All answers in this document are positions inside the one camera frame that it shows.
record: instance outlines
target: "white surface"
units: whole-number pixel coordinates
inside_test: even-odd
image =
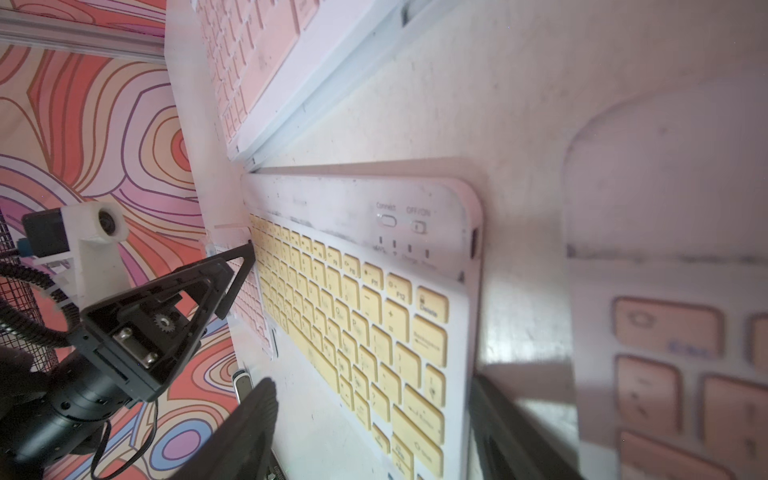
[[[202,44],[179,29],[189,21],[183,3],[167,4],[171,83],[206,224],[230,223],[238,221],[231,220],[238,204],[222,195],[238,195],[231,188],[237,179],[216,141],[213,96],[196,83],[195,75],[209,83]],[[265,165],[467,180],[485,212],[478,368],[518,397],[574,460],[561,236],[568,145],[613,105],[768,51],[766,8],[761,0],[466,0]],[[233,337],[239,358],[258,366],[258,352],[239,343],[235,325]],[[277,387],[284,392],[311,373],[282,372]],[[293,448],[288,435],[278,447],[299,462],[302,439],[333,439],[350,459],[343,468],[371,478],[358,462],[367,448],[345,444],[352,437],[312,420],[333,406],[322,399],[308,406],[305,398],[283,396],[281,411],[291,413],[280,419],[280,431],[293,427],[295,435]],[[293,463],[286,465],[290,474]],[[321,459],[315,478],[332,478],[341,467],[335,457]],[[470,477],[480,478],[476,463]]]
[[[370,262],[382,269],[385,279],[389,273],[394,273],[409,280],[412,283],[411,305],[403,305],[402,301],[390,297],[409,310],[409,318],[412,319],[416,314],[424,316],[416,308],[415,289],[418,286],[447,297],[448,323],[437,324],[448,337],[446,367],[439,366],[446,381],[445,407],[440,409],[445,418],[445,443],[440,448],[443,452],[443,478],[464,478],[469,421],[466,403],[470,372],[474,364],[480,277],[478,258],[482,253],[478,251],[474,259],[471,257],[472,231],[482,228],[482,212],[475,194],[465,184],[455,180],[394,177],[251,174],[243,177],[242,186],[246,205],[252,214],[281,227],[288,227],[326,247],[334,247],[342,254],[352,255],[359,259],[361,266]],[[377,222],[380,213],[392,215],[397,219],[397,225],[380,226]],[[428,221],[427,233],[411,231],[410,220],[415,219]],[[413,247],[412,252],[408,251],[409,244]],[[386,291],[379,293],[384,305],[388,298]],[[308,360],[293,358],[298,352],[295,347],[286,347],[292,340],[282,329],[276,331],[275,337],[277,359],[261,369],[263,374],[273,375],[275,364],[282,362],[295,368],[314,370]],[[393,355],[394,343],[401,343],[396,340],[392,339]],[[412,338],[405,345],[413,349]],[[421,378],[424,378],[427,363],[427,358],[422,357]],[[347,409],[319,374],[316,373],[311,385],[313,392],[315,389],[322,390],[322,394],[331,398],[336,405],[335,410],[318,412],[317,417],[323,422],[346,423],[347,429],[344,430],[353,433],[351,438],[368,445],[367,458],[375,462],[372,467],[377,470],[383,467],[386,474],[399,478],[389,455],[381,453],[371,433],[362,428],[354,413]],[[406,379],[403,378],[403,395],[405,387]],[[411,387],[424,393],[420,386]],[[371,422],[387,438],[392,438],[392,423],[381,419],[373,409]],[[292,431],[280,430],[278,436],[282,438],[286,432]],[[331,455],[337,456],[339,453],[342,454],[339,460],[344,463],[346,458],[343,451]],[[278,453],[281,462],[286,457],[291,458],[292,454],[286,449]],[[327,456],[328,453],[323,452],[323,457]],[[294,467],[299,478],[309,478],[315,472],[313,460],[305,460],[309,461]],[[421,475],[425,480],[435,479],[416,456],[414,467],[414,475]],[[382,473],[378,477],[385,478],[386,475]]]

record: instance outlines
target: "yellow key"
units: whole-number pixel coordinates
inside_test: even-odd
[[[344,330],[349,330],[349,309],[338,300],[333,301],[333,318]]]
[[[402,342],[408,342],[408,310],[387,300],[382,308],[384,329]]]
[[[296,278],[296,286],[299,288],[299,293],[301,293],[302,296],[306,296],[306,277],[301,273],[299,273]]]
[[[360,369],[362,372],[365,373],[372,382],[378,382],[379,376],[377,375],[376,371],[376,357],[373,356],[371,352],[362,347],[360,347],[358,350],[357,355],[358,363],[360,364]]]
[[[326,270],[326,286],[333,296],[341,296],[341,273],[330,266]]]
[[[326,316],[333,317],[333,297],[325,290],[320,290],[320,309]]]
[[[357,342],[347,332],[341,334],[341,351],[352,363],[357,363]]]
[[[396,406],[392,407],[392,430],[425,467],[442,477],[442,450]]]
[[[326,338],[323,339],[323,356],[333,365],[336,364],[336,347]]]
[[[392,435],[392,455],[400,458],[407,468],[413,469],[413,454],[397,435]]]
[[[350,276],[360,278],[360,260],[352,255],[344,255],[344,271]]]
[[[355,310],[360,310],[360,288],[357,282],[348,276],[341,281],[341,297]]]
[[[364,286],[362,288],[362,299],[360,301],[360,311],[371,323],[381,325],[382,322],[382,297]]]
[[[359,393],[355,393],[355,416],[366,430],[371,429],[371,408]]]
[[[333,346],[336,348],[341,346],[341,330],[339,330],[339,326],[333,320],[326,321],[326,335]]]
[[[339,382],[339,396],[341,396],[341,401],[344,402],[344,405],[350,410],[354,410],[352,395],[352,386],[344,379],[344,377],[341,377],[341,381]]]
[[[335,269],[341,269],[341,252],[335,248],[326,248],[326,262]]]
[[[422,386],[422,360],[400,342],[395,345],[395,372],[416,388]]]
[[[389,421],[389,399],[375,385],[371,385],[371,406],[385,422]]]
[[[390,273],[386,276],[386,294],[405,305],[411,304],[411,283],[401,276]]]
[[[319,260],[312,262],[312,279],[320,286],[326,284],[326,266]]]
[[[433,405],[445,406],[445,376],[431,365],[427,365],[424,372],[424,390],[427,400]]]
[[[371,344],[373,352],[387,365],[392,365],[392,338],[380,328],[371,328]]]
[[[381,290],[384,287],[384,273],[376,265],[366,263],[362,266],[362,281],[377,290]]]
[[[297,248],[290,249],[290,266],[296,270],[301,270],[301,252]]]
[[[352,379],[352,366],[349,364],[349,359],[341,353],[341,350],[336,351],[336,368],[339,369],[339,375],[347,380]]]
[[[314,282],[307,282],[306,283],[306,296],[310,299],[310,302],[312,302],[315,305],[320,305],[320,288],[317,286],[317,283]]]
[[[301,237],[301,250],[312,253],[312,240],[309,237]]]
[[[317,327],[312,327],[312,330],[310,330],[310,342],[317,347],[318,350],[323,349],[323,334],[317,329]]]
[[[315,258],[319,258],[321,260],[326,259],[326,246],[322,243],[315,241],[312,243],[312,252],[315,254]]]
[[[308,277],[313,276],[312,258],[306,253],[301,254],[301,273]]]
[[[352,325],[349,329],[355,339],[361,345],[368,346],[368,320],[362,318],[357,312],[352,312]]]
[[[352,367],[352,386],[364,399],[368,399],[368,377],[356,366]]]
[[[411,386],[406,386],[403,393],[402,410],[434,443],[442,445],[445,440],[445,419],[442,413]]]
[[[413,349],[429,362],[445,366],[448,335],[445,330],[416,315],[413,317]]]
[[[373,441],[376,442],[380,449],[382,449],[382,452],[389,455],[389,439],[386,438],[386,435],[379,430],[379,427],[377,427],[375,423],[373,424],[371,433],[373,434]]]
[[[383,363],[379,365],[379,388],[394,403],[400,403],[400,377]]]
[[[296,271],[293,269],[292,266],[288,267],[288,283],[290,283],[293,286],[299,286],[298,283],[298,277],[296,276]]]

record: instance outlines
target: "connect button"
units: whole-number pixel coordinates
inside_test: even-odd
[[[379,214],[379,225],[382,227],[394,227],[397,225],[397,219],[392,215]]]

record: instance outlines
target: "black plastic part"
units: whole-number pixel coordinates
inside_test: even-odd
[[[131,398],[153,402],[194,354],[232,276],[232,269],[219,258],[185,266],[82,310],[82,323],[68,338]],[[168,301],[182,290],[197,303],[191,320]],[[155,323],[157,315],[172,318],[175,330],[163,332]],[[131,331],[130,342],[118,341],[123,329]],[[149,354],[155,360],[143,364]]]
[[[263,379],[200,450],[172,476],[175,480],[265,478],[277,422],[277,390]]]
[[[26,214],[22,217],[22,225],[32,247],[32,252],[37,257],[48,257],[69,251],[61,209],[54,208],[53,210]]]
[[[476,376],[469,415],[485,480],[581,480],[490,380]]]

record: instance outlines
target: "pink keyboard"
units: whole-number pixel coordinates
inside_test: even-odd
[[[319,0],[200,0],[206,54],[227,143],[272,81]]]

